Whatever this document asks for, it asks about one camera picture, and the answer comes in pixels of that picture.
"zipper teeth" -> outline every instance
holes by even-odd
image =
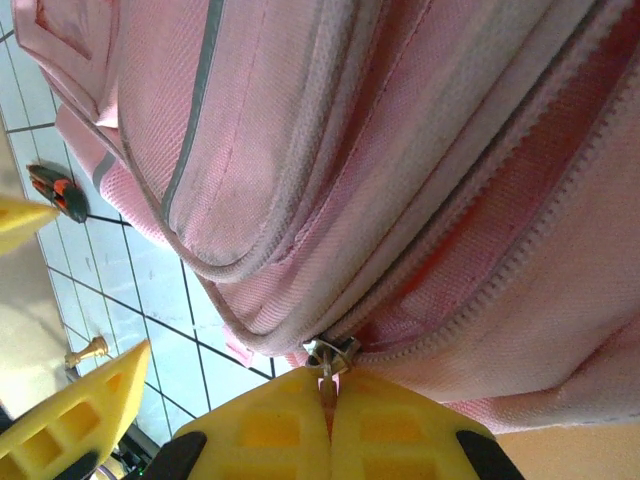
[[[526,138],[548,105],[557,98],[558,94],[571,80],[578,68],[588,59],[589,55],[598,48],[600,41],[606,37],[611,31],[611,28],[619,21],[622,13],[632,4],[631,1],[625,2],[624,5],[620,3],[621,2],[604,2],[604,5],[600,3],[599,6],[594,6],[595,10],[599,10],[596,16],[600,18],[594,19],[592,17],[592,21],[597,23],[587,25],[586,30],[583,29],[581,32],[582,38],[578,40],[579,43],[577,45],[572,45],[572,37],[567,40],[565,46],[561,48],[556,56],[560,64],[554,66],[553,63],[555,62],[552,61],[550,68],[553,68],[553,70],[549,71],[549,69],[547,69],[547,71],[549,71],[548,80],[543,80],[539,88],[534,87],[532,90],[534,93],[532,103],[526,105],[527,96],[531,98],[532,95],[531,93],[527,94],[523,100],[523,103],[525,103],[524,107],[519,108],[518,110],[520,111],[516,110],[516,115],[519,115],[520,118],[516,117],[514,120],[510,119],[507,121],[507,125],[511,122],[513,123],[507,129],[506,136],[499,140],[499,144],[491,156],[479,166],[479,169],[473,172],[468,184],[465,185],[464,180],[461,182],[461,185],[464,185],[464,187],[462,187],[460,195],[452,195],[452,198],[455,198],[453,203],[443,206],[438,216],[442,217],[443,215],[447,215],[450,217],[449,220],[447,222],[438,222],[437,219],[434,218],[435,225],[433,228],[431,228],[430,224],[427,224],[423,230],[425,231],[424,237],[420,238],[419,235],[419,243],[414,244],[413,247],[409,247],[410,251],[407,251],[406,256],[404,256],[404,258],[401,256],[397,260],[397,262],[401,262],[398,270],[391,270],[387,275],[381,277],[376,285],[372,287],[370,294],[358,302],[345,317],[343,317],[342,321],[334,324],[333,327],[327,330],[324,338],[330,341],[343,341],[354,335],[355,332],[367,323],[369,314],[371,314],[388,295],[396,291],[407,278],[411,277],[429,255],[442,243],[447,235],[451,233],[459,220],[469,208],[473,206],[475,200],[480,197],[483,189],[496,172],[503,166],[509,153],[517,148],[520,142]]]
[[[604,114],[596,121],[597,129],[592,131],[586,143],[578,153],[576,161],[565,173],[556,189],[553,197],[547,201],[542,208],[538,220],[524,234],[519,244],[508,253],[496,273],[488,280],[478,293],[462,307],[461,311],[443,325],[439,330],[429,334],[414,342],[412,345],[400,351],[392,353],[362,353],[358,356],[359,364],[375,364],[398,359],[406,359],[412,355],[426,355],[443,345],[450,343],[459,331],[474,317],[478,316],[482,310],[487,308],[500,295],[509,283],[516,277],[529,261],[535,249],[551,233],[553,227],[560,220],[561,213],[567,207],[569,201],[575,196],[580,188],[580,181],[584,178],[587,170],[598,157],[598,152],[606,146],[607,133],[620,124],[620,117],[628,111],[627,105],[634,92],[640,88],[640,64],[638,57],[640,53],[636,51],[630,63],[632,67],[623,74],[620,82],[616,86],[618,93],[605,107]]]

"metal zipper slider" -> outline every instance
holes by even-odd
[[[360,350],[360,342],[355,338],[349,338],[339,347],[335,347],[329,342],[314,338],[304,347],[309,352],[305,367],[320,379],[320,403],[331,435],[333,413],[338,402],[338,385],[333,377],[351,369],[353,357]]]

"yellow plastic part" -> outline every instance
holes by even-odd
[[[176,432],[206,434],[189,480],[328,480],[329,437],[318,381],[293,370]]]
[[[340,378],[329,440],[318,381],[299,368],[185,425],[174,438],[207,436],[189,480],[477,480],[459,430],[494,438],[417,393],[350,373]]]
[[[411,390],[353,372],[340,378],[333,421],[333,479],[478,480],[456,439],[483,425]]]
[[[0,435],[0,479],[50,480],[91,451],[102,463],[140,408],[150,353],[143,342],[21,417]]]
[[[0,195],[0,255],[26,242],[57,215],[49,205]]]

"black rubber pad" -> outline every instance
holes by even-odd
[[[85,453],[53,480],[85,480],[98,468],[98,452]]]
[[[459,431],[456,437],[479,480],[524,480],[498,442],[469,430]]]
[[[187,480],[207,443],[202,432],[189,432],[165,443],[141,480]]]

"pink fabric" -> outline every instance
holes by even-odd
[[[96,133],[108,136],[117,145],[117,132],[97,126],[92,130],[64,105],[58,110],[56,127],[89,178],[94,177],[96,168],[104,161],[107,153],[116,157],[113,166],[100,181],[100,195],[145,237],[157,245],[167,246],[139,185],[120,159],[119,150],[110,151]]]
[[[18,43],[55,79],[63,99],[95,122],[113,126],[112,61],[119,0],[15,0]]]
[[[101,194],[243,364],[355,333],[358,368],[500,432],[640,414],[640,1],[579,3],[14,8],[81,164],[115,155]]]

